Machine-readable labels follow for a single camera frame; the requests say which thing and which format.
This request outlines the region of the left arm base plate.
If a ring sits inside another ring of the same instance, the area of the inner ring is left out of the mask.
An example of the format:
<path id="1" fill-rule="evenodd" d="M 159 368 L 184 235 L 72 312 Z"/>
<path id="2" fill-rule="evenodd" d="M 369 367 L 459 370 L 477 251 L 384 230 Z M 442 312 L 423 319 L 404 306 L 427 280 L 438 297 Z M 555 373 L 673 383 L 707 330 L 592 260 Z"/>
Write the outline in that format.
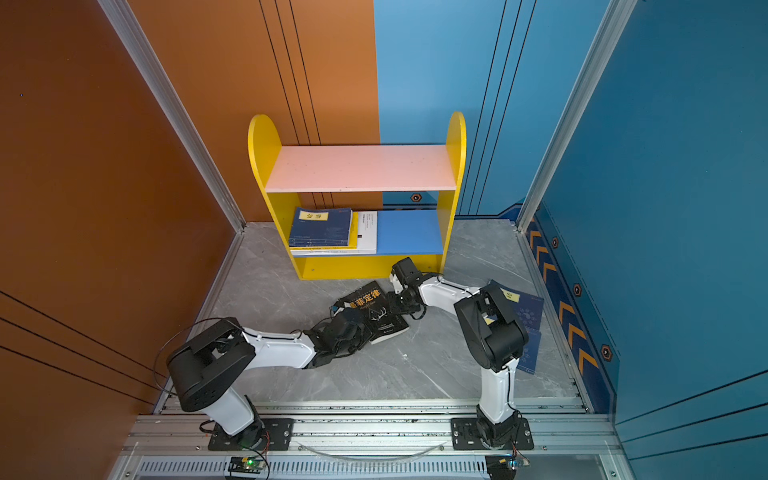
<path id="1" fill-rule="evenodd" d="M 218 423 L 215 423 L 209 432 L 208 449 L 210 451 L 287 451 L 294 424 L 295 421 L 292 418 L 260 418 L 242 432 L 229 435 Z"/>

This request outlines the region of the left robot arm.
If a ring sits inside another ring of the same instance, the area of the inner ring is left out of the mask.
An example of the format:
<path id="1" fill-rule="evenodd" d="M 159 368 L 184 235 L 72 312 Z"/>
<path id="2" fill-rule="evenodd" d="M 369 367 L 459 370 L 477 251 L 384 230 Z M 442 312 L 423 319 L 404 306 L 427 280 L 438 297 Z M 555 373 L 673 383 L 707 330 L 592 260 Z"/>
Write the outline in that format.
<path id="1" fill-rule="evenodd" d="M 343 309 L 294 334 L 264 333 L 234 317 L 216 322 L 170 353 L 166 367 L 182 410 L 202 412 L 236 437 L 261 429 L 261 421 L 235 382 L 260 368 L 315 369 L 361 350 L 373 330 L 358 310 Z"/>

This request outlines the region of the black book orange title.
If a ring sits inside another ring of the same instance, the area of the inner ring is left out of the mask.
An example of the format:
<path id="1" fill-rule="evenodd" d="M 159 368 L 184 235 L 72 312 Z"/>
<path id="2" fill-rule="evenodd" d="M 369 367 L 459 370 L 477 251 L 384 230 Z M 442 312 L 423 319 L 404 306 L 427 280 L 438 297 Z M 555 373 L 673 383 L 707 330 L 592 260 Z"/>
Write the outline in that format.
<path id="1" fill-rule="evenodd" d="M 361 311 L 365 325 L 371 332 L 370 344 L 389 340 L 410 328 L 406 320 L 392 310 L 387 292 L 375 280 L 337 300 L 331 307 L 331 312 L 337 313 L 342 309 Z"/>

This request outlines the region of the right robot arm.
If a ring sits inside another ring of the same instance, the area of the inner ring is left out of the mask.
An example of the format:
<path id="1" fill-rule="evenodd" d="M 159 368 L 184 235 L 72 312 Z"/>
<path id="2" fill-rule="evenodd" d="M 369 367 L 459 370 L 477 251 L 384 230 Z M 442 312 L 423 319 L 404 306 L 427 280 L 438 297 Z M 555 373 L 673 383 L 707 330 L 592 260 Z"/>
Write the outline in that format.
<path id="1" fill-rule="evenodd" d="M 481 368 L 477 430 L 492 449 L 534 448 L 527 419 L 515 405 L 514 382 L 529 334 L 501 286 L 470 287 L 423 273 L 407 257 L 392 267 L 395 304 L 413 316 L 440 309 L 456 316 L 465 343 Z"/>

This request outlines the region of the white La Dame book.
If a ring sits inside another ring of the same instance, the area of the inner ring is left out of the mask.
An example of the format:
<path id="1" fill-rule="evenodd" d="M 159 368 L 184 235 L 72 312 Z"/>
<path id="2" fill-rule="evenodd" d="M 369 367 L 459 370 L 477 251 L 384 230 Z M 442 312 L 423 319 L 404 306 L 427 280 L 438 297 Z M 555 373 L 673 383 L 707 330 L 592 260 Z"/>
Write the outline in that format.
<path id="1" fill-rule="evenodd" d="M 298 209 L 289 236 L 297 257 L 372 255 L 377 251 L 375 211 Z"/>

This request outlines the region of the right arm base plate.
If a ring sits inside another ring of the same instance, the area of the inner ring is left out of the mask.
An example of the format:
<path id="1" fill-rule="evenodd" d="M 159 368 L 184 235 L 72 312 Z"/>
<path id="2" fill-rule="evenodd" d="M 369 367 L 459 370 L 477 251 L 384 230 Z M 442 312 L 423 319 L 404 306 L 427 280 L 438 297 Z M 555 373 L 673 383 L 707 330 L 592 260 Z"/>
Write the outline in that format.
<path id="1" fill-rule="evenodd" d="M 452 418 L 452 445 L 455 450 L 517 450 L 535 448 L 529 422 L 522 416 L 511 416 L 499 424 L 485 418 Z"/>

